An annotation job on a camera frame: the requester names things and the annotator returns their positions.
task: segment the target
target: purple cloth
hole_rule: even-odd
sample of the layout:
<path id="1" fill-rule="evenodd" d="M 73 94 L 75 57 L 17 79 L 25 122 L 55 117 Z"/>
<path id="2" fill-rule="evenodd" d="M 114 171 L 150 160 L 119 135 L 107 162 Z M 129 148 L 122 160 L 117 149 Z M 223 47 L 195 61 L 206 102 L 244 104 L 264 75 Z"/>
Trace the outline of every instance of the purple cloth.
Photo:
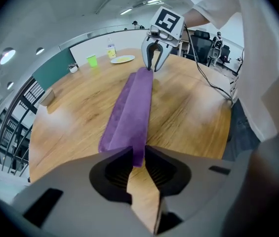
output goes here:
<path id="1" fill-rule="evenodd" d="M 130 74 L 99 143 L 99 152 L 133 147 L 133 165 L 141 167 L 145 156 L 153 88 L 153 71 L 140 68 Z"/>

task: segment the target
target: white plate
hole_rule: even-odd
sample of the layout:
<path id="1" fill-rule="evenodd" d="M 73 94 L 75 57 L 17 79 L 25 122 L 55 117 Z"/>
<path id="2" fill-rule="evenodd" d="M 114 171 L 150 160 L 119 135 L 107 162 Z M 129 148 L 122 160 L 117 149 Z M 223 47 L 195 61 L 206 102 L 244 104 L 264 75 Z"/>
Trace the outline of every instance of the white plate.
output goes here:
<path id="1" fill-rule="evenodd" d="M 111 60 L 111 63 L 118 64 L 124 63 L 135 59 L 134 55 L 122 55 Z"/>

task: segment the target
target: round wooden table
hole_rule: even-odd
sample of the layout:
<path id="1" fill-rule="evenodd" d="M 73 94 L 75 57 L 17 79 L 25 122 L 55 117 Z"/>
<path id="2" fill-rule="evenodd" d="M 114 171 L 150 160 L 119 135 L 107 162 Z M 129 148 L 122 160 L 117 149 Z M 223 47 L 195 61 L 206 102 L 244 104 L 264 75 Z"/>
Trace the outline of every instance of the round wooden table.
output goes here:
<path id="1" fill-rule="evenodd" d="M 118 55 L 126 54 L 136 58 L 111 64 L 102 56 L 98 67 L 86 64 L 52 86 L 56 98 L 47 108 L 39 106 L 32 130 L 32 182 L 62 163 L 98 153 L 100 137 L 129 74 L 145 66 L 141 50 L 118 51 Z M 200 66 L 210 82 L 229 92 L 227 77 Z M 221 158 L 230 119 L 230 102 L 206 83 L 194 61 L 170 54 L 161 70 L 154 73 L 148 145 Z M 132 209 L 152 232 L 159 192 L 144 165 L 131 172 L 127 191 L 133 196 Z"/>

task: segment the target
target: plastic bottle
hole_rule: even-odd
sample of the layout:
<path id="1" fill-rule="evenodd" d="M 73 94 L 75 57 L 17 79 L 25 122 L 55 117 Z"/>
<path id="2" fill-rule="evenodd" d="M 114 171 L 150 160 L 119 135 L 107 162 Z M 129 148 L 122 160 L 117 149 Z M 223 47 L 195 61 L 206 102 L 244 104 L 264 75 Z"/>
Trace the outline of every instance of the plastic bottle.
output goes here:
<path id="1" fill-rule="evenodd" d="M 110 59 L 113 59 L 116 57 L 116 50 L 115 50 L 115 45 L 111 39 L 111 37 L 108 37 L 108 48 L 107 48 L 107 53 Z"/>

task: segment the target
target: green panel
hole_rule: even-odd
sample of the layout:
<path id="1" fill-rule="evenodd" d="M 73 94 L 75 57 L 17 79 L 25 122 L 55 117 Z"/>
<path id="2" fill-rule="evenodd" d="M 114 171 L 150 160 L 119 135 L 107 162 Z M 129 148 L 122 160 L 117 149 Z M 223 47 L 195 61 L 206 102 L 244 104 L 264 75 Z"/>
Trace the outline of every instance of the green panel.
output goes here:
<path id="1" fill-rule="evenodd" d="M 76 61 L 70 50 L 66 48 L 41 65 L 33 73 L 33 77 L 44 90 L 47 90 L 60 78 L 70 72 L 67 67 L 74 62 Z"/>

